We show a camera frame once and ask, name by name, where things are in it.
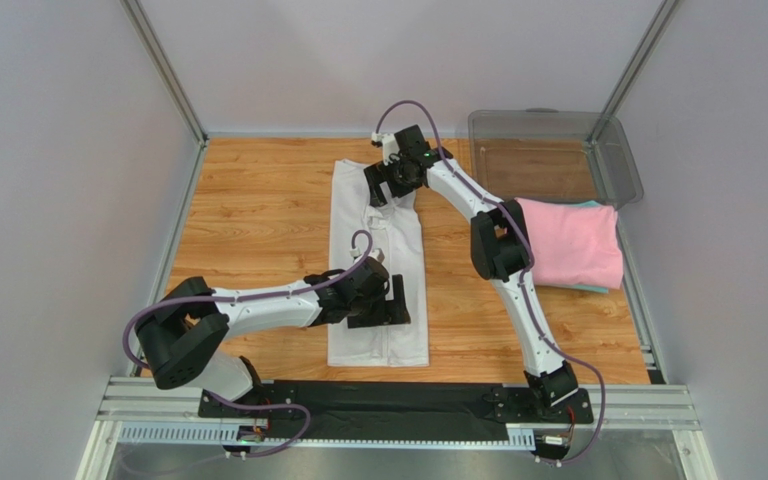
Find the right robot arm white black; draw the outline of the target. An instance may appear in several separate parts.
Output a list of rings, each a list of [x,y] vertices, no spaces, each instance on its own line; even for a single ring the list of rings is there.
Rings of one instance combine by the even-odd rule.
[[[519,204],[481,187],[446,149],[432,147],[417,125],[394,134],[374,132],[370,141],[382,152],[381,161],[364,170],[371,206],[380,208],[422,187],[451,204],[469,223],[475,271],[497,292],[515,329],[531,400],[540,411],[565,420],[594,421],[597,412],[538,300],[535,259]]]

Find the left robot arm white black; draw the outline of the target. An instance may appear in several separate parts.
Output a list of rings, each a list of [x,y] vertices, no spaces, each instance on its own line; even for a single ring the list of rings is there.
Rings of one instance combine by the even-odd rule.
[[[358,329],[410,321],[402,276],[366,257],[346,270],[266,289],[211,288],[203,278],[191,277],[136,314],[124,338],[137,339],[143,367],[158,389],[192,386],[235,401],[257,389],[258,378],[249,361],[221,352],[228,339],[285,327]]]

